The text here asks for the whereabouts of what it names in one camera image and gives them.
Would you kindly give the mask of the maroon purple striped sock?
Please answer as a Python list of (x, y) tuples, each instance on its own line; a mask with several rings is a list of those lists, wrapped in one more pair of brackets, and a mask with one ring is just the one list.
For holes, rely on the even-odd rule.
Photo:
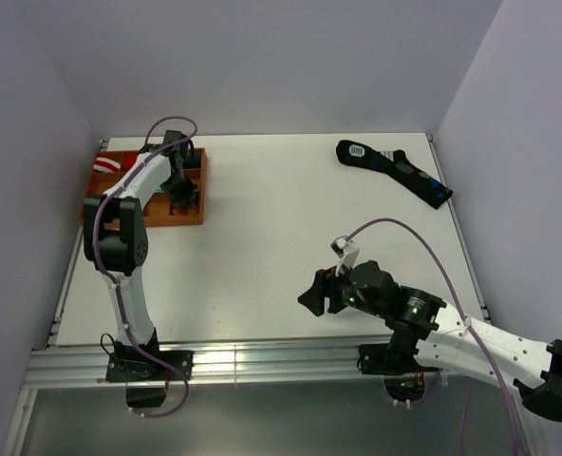
[(198, 204), (196, 201), (190, 203), (174, 204), (171, 214), (176, 217), (194, 218), (198, 214)]

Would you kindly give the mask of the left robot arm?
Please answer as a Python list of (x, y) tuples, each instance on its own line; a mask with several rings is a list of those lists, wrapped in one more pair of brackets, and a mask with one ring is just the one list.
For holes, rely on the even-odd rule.
[(128, 359), (128, 369), (140, 379), (155, 377), (162, 367), (142, 283), (149, 249), (143, 209), (158, 190), (179, 209), (195, 205), (198, 187), (184, 170), (194, 152), (189, 136), (168, 130), (161, 144), (142, 147), (111, 188), (84, 199), (84, 255), (102, 275), (115, 307), (115, 353)]

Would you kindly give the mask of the dark teal rolled sock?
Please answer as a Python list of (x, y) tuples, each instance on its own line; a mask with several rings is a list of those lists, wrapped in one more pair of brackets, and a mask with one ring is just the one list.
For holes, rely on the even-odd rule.
[(187, 152), (183, 160), (184, 169), (198, 169), (201, 167), (202, 153), (200, 151)]

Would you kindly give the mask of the red white striped rolled sock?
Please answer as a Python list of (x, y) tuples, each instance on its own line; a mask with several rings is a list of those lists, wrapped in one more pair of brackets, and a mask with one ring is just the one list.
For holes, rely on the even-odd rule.
[(118, 173), (121, 171), (122, 166), (118, 161), (107, 157), (97, 157), (93, 162), (92, 169), (98, 173)]

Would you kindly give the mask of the black blue sock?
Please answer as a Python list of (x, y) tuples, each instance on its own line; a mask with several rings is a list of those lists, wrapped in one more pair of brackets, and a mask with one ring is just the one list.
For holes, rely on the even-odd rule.
[(338, 142), (339, 163), (387, 175), (434, 209), (439, 209), (453, 196), (453, 191), (414, 165), (403, 150), (378, 151), (351, 140)]

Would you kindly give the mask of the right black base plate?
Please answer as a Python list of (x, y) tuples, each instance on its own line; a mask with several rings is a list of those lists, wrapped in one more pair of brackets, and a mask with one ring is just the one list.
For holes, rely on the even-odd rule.
[(419, 365), (413, 356), (393, 352), (387, 343), (362, 344), (358, 347), (357, 369), (365, 375), (398, 376), (437, 369)]

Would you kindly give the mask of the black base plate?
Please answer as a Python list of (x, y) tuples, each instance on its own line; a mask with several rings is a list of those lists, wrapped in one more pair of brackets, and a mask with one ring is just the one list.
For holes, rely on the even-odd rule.
[(419, 365), (413, 356), (393, 352), (387, 343), (362, 344), (358, 347), (357, 369), (365, 375), (398, 376), (437, 369)]
[[(193, 355), (192, 351), (186, 350), (159, 351), (154, 354), (161, 362), (181, 372), (187, 380), (192, 375)], [(180, 381), (181, 379), (178, 373), (144, 357), (132, 347), (127, 347), (123, 354), (112, 353), (105, 374), (107, 383)]]

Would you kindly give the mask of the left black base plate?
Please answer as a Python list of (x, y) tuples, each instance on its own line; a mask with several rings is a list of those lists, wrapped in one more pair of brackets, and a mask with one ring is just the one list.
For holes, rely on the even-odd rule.
[[(159, 351), (154, 354), (161, 362), (181, 372), (187, 380), (192, 375), (193, 355), (192, 351), (186, 350)], [(107, 383), (180, 381), (181, 379), (178, 373), (144, 357), (132, 347), (127, 347), (123, 354), (112, 353), (105, 374)]]

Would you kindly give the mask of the aluminium frame rail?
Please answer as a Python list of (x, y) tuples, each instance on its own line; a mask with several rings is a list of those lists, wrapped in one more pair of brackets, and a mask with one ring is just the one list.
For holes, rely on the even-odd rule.
[[(358, 347), (386, 343), (388, 336), (275, 339), (235, 343), (164, 344), (163, 351), (194, 353), (190, 384), (250, 384), (362, 379)], [(59, 390), (108, 387), (108, 356), (98, 346), (34, 351), (21, 388)]]

